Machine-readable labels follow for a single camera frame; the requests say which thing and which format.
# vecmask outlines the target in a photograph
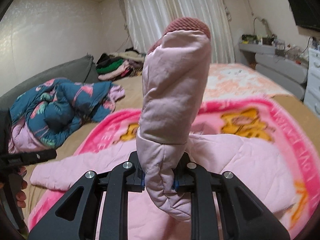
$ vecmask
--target clothes pile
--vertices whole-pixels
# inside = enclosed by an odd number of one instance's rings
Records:
[[[123,96],[124,89],[112,82],[85,84],[57,78],[34,87],[10,108],[9,152],[58,148],[86,122],[101,122]]]
[[[125,77],[141,76],[144,58],[133,48],[122,53],[103,53],[97,61],[96,71],[101,81],[115,81]]]

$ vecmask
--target black television screen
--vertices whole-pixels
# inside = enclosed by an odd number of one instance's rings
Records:
[[[288,0],[297,26],[320,31],[320,24],[306,0]]]

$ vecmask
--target gray headboard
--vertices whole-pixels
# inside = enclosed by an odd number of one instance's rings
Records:
[[[73,82],[98,82],[98,74],[95,71],[93,56],[86,55],[80,59],[50,68],[25,80],[0,97],[0,108],[10,108],[19,95],[52,78],[58,77],[65,77]]]

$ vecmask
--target white wall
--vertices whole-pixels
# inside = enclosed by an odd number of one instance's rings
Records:
[[[248,0],[223,0],[228,7],[232,20],[229,22],[236,62],[247,65],[248,62],[238,49],[242,34],[253,33],[253,21]]]
[[[14,0],[0,22],[0,96],[87,53],[115,52],[128,37],[124,22],[118,0]]]
[[[100,3],[102,16],[101,46],[104,52],[123,52],[132,47],[132,42],[125,30],[125,19],[120,9],[119,0],[104,0]]]
[[[306,30],[295,25],[288,0],[249,0],[254,17],[267,19],[270,29],[287,44],[295,44],[305,49],[309,36],[318,37],[320,33]]]

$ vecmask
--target white curtain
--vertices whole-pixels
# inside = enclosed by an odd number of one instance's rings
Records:
[[[223,0],[124,0],[130,35],[137,49],[148,51],[170,21],[195,17],[212,35],[212,62],[234,63],[231,32]]]

